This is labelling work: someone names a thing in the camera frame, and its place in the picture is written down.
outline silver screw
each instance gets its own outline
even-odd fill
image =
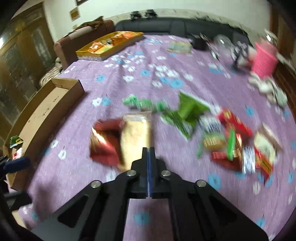
[[[133,177],[137,174],[137,172],[135,170],[129,170],[127,173],[126,173],[129,177]]]
[[[98,188],[99,186],[101,185],[101,182],[100,181],[93,181],[92,183],[91,183],[91,187],[92,188]]]
[[[168,171],[168,170],[163,170],[163,171],[161,172],[161,174],[162,174],[163,177],[168,177],[168,176],[170,176],[170,171]]]
[[[196,184],[199,186],[199,187],[205,187],[205,185],[207,184],[204,180],[198,180],[196,182]]]

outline brown armchair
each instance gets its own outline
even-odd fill
[[[96,30],[90,26],[83,27],[58,40],[54,44],[54,51],[59,57],[63,69],[68,68],[69,65],[78,60],[75,51],[114,31],[113,21],[105,20],[104,24],[100,25]]]

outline cardboard box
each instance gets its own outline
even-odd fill
[[[24,140],[23,156],[29,157],[33,163],[63,116],[83,95],[84,89],[79,80],[51,79],[36,93],[19,115],[5,140],[3,154],[12,157],[9,140],[11,136],[18,135]],[[30,169],[25,169],[7,174],[9,186],[18,191],[23,190],[29,172]]]

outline pink basket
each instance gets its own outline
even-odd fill
[[[273,74],[278,60],[276,56],[260,47],[258,43],[255,44],[257,47],[257,55],[254,59],[252,71],[255,72],[260,79],[263,79],[265,76],[271,76]]]

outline purple bedsheet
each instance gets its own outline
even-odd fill
[[[19,210],[29,228],[54,212],[92,180],[113,180],[117,169],[89,158],[89,137],[97,119],[123,116],[129,109],[122,98],[164,100],[178,106],[180,90],[221,107],[229,107],[255,132],[262,122],[279,137],[284,152],[264,185],[261,175],[242,175],[196,157],[200,131],[187,142],[176,127],[153,117],[156,156],[183,179],[206,180],[233,205],[263,228],[272,239],[296,205],[296,128],[291,111],[270,104],[248,84],[248,75],[236,75],[215,61],[209,52],[169,53],[174,36],[146,36],[104,62],[78,60],[60,77],[77,78],[85,97],[57,128],[28,187],[33,204]],[[167,200],[130,200],[124,240],[172,240]]]

